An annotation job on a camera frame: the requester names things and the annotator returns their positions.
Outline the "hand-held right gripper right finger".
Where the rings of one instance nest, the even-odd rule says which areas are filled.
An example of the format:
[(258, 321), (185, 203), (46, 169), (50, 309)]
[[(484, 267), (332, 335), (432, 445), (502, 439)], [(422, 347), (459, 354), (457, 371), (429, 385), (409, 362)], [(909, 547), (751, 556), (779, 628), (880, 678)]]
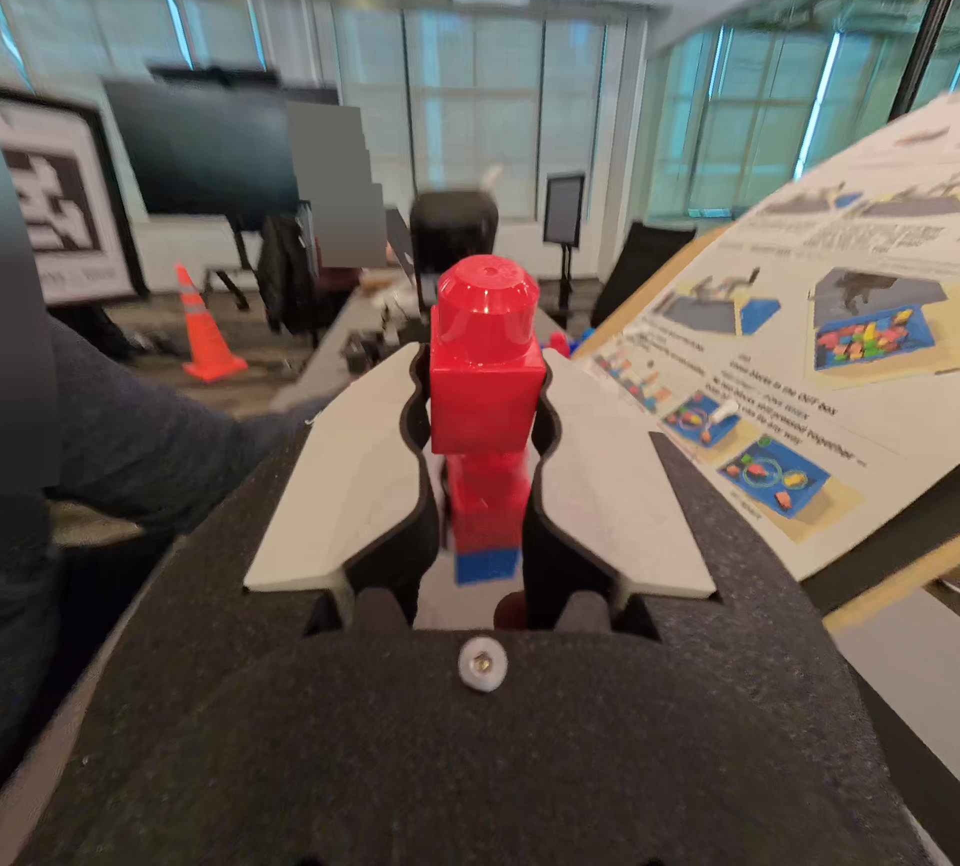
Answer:
[(707, 600), (716, 584), (639, 412), (553, 348), (530, 442), (522, 525), (527, 625), (551, 630), (570, 597), (591, 593), (613, 623), (645, 596)]

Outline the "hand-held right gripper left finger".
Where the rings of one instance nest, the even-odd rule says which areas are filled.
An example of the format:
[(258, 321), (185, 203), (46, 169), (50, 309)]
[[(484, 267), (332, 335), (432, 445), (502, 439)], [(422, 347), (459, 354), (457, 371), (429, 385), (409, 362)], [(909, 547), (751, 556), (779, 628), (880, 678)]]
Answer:
[(407, 344), (315, 417), (244, 577), (251, 594), (329, 594), (344, 623), (368, 589), (409, 622), (440, 550), (426, 462), (430, 349)]

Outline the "person's left forearm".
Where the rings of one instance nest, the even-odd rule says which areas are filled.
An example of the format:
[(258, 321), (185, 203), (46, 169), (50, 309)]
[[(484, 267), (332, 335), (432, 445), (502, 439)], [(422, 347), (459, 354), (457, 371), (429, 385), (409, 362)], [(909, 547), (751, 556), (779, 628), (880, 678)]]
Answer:
[(237, 419), (121, 367), (59, 320), (50, 329), (60, 467), (39, 496), (144, 529), (196, 529), (333, 401)]

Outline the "grey desk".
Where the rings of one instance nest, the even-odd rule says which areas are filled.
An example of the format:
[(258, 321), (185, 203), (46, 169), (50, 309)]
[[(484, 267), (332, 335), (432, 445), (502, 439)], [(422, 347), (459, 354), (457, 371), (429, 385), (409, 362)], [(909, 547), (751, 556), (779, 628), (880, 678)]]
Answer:
[[(271, 410), (283, 410), (332, 393), (347, 383), (340, 354), (352, 325), (365, 326), (371, 303), (358, 294), (332, 330), (307, 356), (307, 342), (267, 346), (262, 334), (253, 345), (253, 321), (228, 320), (232, 339), (258, 361), (291, 366), (303, 360), (296, 378), (288, 372), (241, 375), (238, 387), (183, 387), (190, 395), (212, 395), (212, 403), (233, 403), (233, 411), (260, 412), (265, 400), (253, 393), (275, 387)], [(937, 587), (919, 586), (866, 619), (832, 628), (840, 652), (855, 673), (861, 696), (882, 747), (895, 787), (915, 819), (915, 830), (935, 864), (958, 864), (958, 612), (957, 598)]]

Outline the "black display on stand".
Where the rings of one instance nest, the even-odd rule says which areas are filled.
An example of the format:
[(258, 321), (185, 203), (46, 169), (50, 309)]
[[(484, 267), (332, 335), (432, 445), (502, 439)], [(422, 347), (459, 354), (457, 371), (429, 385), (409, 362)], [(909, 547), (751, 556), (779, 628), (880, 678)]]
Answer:
[(560, 272), (556, 306), (548, 312), (564, 331), (570, 321), (573, 254), (580, 247), (586, 173), (547, 176), (542, 223), (542, 241), (560, 250)]

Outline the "black charger block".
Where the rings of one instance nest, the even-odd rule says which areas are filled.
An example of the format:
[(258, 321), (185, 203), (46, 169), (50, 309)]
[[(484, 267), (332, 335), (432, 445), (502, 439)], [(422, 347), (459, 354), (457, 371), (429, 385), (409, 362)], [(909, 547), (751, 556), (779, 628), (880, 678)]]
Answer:
[(377, 366), (388, 355), (384, 333), (380, 330), (354, 330), (341, 347), (341, 356), (349, 374), (359, 377)]

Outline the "black jacket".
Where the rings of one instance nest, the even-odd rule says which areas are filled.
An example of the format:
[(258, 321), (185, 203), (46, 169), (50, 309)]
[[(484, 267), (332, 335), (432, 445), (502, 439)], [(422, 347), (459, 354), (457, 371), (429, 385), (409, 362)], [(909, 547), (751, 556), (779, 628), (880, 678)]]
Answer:
[(315, 329), (314, 280), (297, 219), (265, 219), (255, 275), (272, 332), (298, 335)]

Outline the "black chair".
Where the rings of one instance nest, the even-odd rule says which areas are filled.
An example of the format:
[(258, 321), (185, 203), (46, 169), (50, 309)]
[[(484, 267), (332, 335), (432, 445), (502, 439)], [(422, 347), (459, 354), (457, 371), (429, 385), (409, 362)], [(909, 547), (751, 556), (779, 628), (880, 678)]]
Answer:
[(643, 284), (697, 236), (696, 228), (650, 226), (633, 221), (590, 314), (598, 330)]

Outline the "orange traffic cone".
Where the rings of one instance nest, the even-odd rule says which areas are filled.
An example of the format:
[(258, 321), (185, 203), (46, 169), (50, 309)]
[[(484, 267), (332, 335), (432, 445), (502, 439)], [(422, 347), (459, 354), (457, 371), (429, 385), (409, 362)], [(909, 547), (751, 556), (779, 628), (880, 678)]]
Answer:
[(175, 272), (190, 348), (190, 360), (183, 364), (183, 370), (203, 384), (245, 373), (249, 368), (247, 361), (228, 346), (186, 266), (177, 263)]

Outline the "large black display screen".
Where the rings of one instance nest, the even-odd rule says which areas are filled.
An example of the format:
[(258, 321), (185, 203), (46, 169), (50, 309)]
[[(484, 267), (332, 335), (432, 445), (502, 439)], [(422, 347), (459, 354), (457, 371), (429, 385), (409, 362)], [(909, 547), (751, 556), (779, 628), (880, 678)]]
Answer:
[(109, 105), (146, 212), (222, 217), (235, 241), (301, 198), (279, 88), (104, 79)]

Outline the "instruction sheet on board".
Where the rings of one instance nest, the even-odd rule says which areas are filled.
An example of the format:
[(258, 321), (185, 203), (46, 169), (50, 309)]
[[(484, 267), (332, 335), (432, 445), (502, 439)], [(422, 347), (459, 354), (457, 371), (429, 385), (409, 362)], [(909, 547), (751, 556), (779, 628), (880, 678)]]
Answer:
[(959, 533), (959, 469), (955, 467), (916, 501), (838, 560), (802, 582), (825, 617), (942, 547)]

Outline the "black video bar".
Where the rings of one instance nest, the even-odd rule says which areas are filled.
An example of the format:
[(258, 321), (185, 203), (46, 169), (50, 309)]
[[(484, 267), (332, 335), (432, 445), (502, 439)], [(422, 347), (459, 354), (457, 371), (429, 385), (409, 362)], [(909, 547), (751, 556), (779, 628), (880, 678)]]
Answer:
[(216, 88), (278, 89), (282, 82), (279, 74), (271, 69), (226, 68), (219, 65), (204, 68), (189, 68), (173, 65), (153, 65), (150, 76), (162, 83), (186, 85), (211, 85)]

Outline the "person's torso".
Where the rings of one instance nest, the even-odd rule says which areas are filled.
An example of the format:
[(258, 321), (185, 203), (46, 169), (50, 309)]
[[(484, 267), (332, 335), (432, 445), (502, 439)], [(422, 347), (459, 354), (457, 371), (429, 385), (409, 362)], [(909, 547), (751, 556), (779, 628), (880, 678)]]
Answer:
[(174, 542), (62, 548), (40, 495), (1, 499), (1, 783), (13, 776)]

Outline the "framed poster on easel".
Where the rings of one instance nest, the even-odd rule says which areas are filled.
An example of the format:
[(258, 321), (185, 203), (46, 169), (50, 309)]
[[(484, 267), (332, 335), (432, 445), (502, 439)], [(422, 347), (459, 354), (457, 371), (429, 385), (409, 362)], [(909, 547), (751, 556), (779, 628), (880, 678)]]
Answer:
[(47, 306), (147, 298), (101, 112), (2, 86), (1, 146)]

